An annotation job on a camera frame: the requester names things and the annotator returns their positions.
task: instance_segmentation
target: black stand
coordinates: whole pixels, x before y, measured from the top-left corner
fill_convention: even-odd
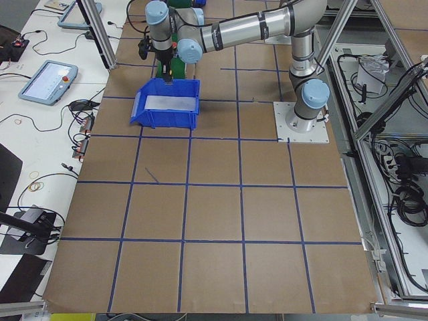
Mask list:
[[[16,212],[14,217],[20,219],[25,211]],[[46,213],[43,212],[46,216],[46,220],[48,220],[52,225],[55,222],[56,214],[55,213]],[[45,235],[40,238],[49,238],[51,231],[46,231]],[[18,241],[14,239],[12,236],[6,235],[3,239],[3,243],[0,246],[0,254],[15,254],[15,255],[23,255],[23,254],[33,254],[33,255],[41,255],[45,253],[45,249],[47,246],[48,240],[39,241],[34,237],[27,237],[24,241]]]

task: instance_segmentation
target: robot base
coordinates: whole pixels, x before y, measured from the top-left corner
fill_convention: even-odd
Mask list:
[[[292,130],[286,122],[286,116],[294,108],[294,102],[274,102],[276,132],[279,142],[303,142],[309,144],[328,144],[326,124],[315,122],[311,131],[301,134]]]

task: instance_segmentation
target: white mounting plate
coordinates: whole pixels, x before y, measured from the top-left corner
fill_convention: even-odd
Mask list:
[[[274,102],[276,133],[278,135],[278,142],[304,142],[309,144],[328,144],[327,129],[325,122],[317,122],[315,127],[305,134],[295,132],[288,127],[286,123],[286,114],[289,110],[294,108],[295,102]]]
[[[291,45],[292,38],[286,35],[275,35],[273,37],[269,37],[265,39],[265,43],[268,43],[271,45]]]

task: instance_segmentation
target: tablet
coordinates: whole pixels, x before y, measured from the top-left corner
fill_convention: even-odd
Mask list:
[[[95,2],[95,6],[98,13],[100,13],[102,10],[101,3]],[[58,21],[58,25],[61,28],[66,29],[88,29],[88,25],[83,18],[82,12],[80,11],[80,8],[75,1],[67,8],[66,11],[64,11],[63,15]]]
[[[70,87],[78,67],[46,60],[19,92],[18,97],[45,105],[55,104]]]

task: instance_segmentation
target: blue plastic bin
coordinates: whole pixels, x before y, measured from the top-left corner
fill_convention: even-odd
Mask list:
[[[141,87],[135,97],[131,121],[143,126],[179,127],[195,129],[199,115],[199,80],[174,79],[172,84],[166,84],[161,78],[150,79]],[[148,96],[192,97],[195,98],[195,109],[146,109]]]

